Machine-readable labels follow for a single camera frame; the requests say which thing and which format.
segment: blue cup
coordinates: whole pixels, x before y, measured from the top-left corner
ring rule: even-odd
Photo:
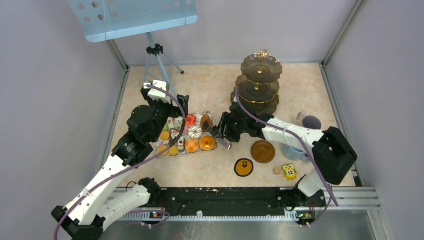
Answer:
[[[298,148],[283,144],[282,145],[282,154],[286,158],[292,161],[299,161],[303,160],[305,162],[310,162],[311,160],[309,157],[306,156],[306,153],[303,150],[300,150]]]

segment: owl toy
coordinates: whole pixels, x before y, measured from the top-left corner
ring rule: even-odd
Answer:
[[[284,177],[286,177],[288,181],[295,180],[298,177],[298,172],[293,163],[282,165],[281,169],[284,172]]]

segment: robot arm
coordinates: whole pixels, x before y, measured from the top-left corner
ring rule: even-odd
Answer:
[[[210,127],[205,122],[203,128],[208,129],[215,138],[226,138],[230,142],[239,142],[241,134],[247,133],[254,138],[276,141],[303,149],[299,140],[286,131],[293,132],[300,137],[309,150],[312,149],[317,167],[325,181],[330,184],[339,185],[358,158],[341,131],[335,127],[330,127],[325,131],[314,130],[281,121],[270,114],[256,116],[270,125],[286,130],[281,131],[257,122],[247,115],[236,101],[233,102],[229,110],[230,113],[224,112],[222,114],[218,126]],[[314,195],[323,187],[324,185],[316,169],[307,174],[297,185],[297,188],[307,197]]]
[[[128,192],[107,202],[119,183],[134,170],[129,170],[89,192],[109,177],[142,163],[153,151],[150,143],[158,141],[168,118],[182,116],[180,109],[172,105],[172,100],[164,93],[150,88],[151,84],[164,91],[169,90],[168,84],[163,81],[154,80],[153,83],[144,84],[141,93],[149,106],[141,105],[132,111],[127,121],[129,131],[119,140],[101,170],[76,198],[52,211],[52,216],[59,222],[67,210],[85,196],[61,225],[72,239],[99,239],[102,233],[123,215],[149,201],[158,200],[160,187],[153,179],[145,178]],[[187,114],[189,96],[178,95],[177,98]]]

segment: tripod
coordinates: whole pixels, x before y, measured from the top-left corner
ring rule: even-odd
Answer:
[[[157,44],[153,41],[153,37],[152,37],[151,32],[147,32],[146,34],[147,34],[147,38],[148,38],[148,42],[150,43],[150,46],[146,50],[147,51],[147,61],[146,61],[146,66],[145,66],[145,71],[144,71],[143,84],[146,82],[147,75],[150,75],[154,79],[159,80],[158,77],[149,73],[150,55],[155,55],[156,59],[157,59],[157,64],[159,65],[160,73],[162,74],[163,81],[165,81],[169,84],[169,87],[172,90],[172,93],[176,97],[177,93],[175,92],[174,86],[171,83],[171,79],[168,76],[167,70],[165,69],[164,62],[162,62],[161,54],[163,54],[165,56],[165,58],[168,59],[171,62],[172,66],[175,67],[176,69],[178,69],[178,71],[181,74],[184,74],[184,70],[182,70],[181,67],[176,65],[168,54],[164,53],[164,46],[161,46],[160,44]]]

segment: smiley face coaster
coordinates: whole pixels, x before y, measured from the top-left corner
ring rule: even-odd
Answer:
[[[247,177],[253,172],[253,162],[247,158],[239,159],[234,166],[234,172],[239,177]]]

